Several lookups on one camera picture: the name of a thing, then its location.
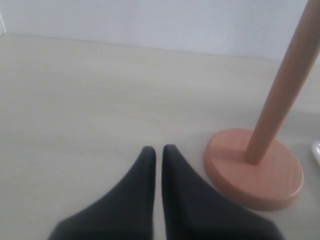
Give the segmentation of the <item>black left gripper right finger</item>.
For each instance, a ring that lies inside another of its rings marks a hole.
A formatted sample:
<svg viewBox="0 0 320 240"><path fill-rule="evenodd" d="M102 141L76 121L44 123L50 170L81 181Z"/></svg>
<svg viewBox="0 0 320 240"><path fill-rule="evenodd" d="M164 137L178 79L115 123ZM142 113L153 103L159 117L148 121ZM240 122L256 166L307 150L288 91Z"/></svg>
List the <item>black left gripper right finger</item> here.
<svg viewBox="0 0 320 240"><path fill-rule="evenodd" d="M206 183L175 145L162 155L162 202L169 240L266 240L265 221Z"/></svg>

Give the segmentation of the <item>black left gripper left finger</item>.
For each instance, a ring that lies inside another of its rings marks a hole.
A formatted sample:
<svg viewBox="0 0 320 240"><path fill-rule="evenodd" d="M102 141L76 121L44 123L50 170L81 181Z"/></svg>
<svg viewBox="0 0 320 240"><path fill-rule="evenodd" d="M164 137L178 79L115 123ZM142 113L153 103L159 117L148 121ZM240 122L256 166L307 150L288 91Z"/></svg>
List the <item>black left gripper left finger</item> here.
<svg viewBox="0 0 320 240"><path fill-rule="evenodd" d="M101 199L57 224L50 240L152 240L156 152L145 146Z"/></svg>

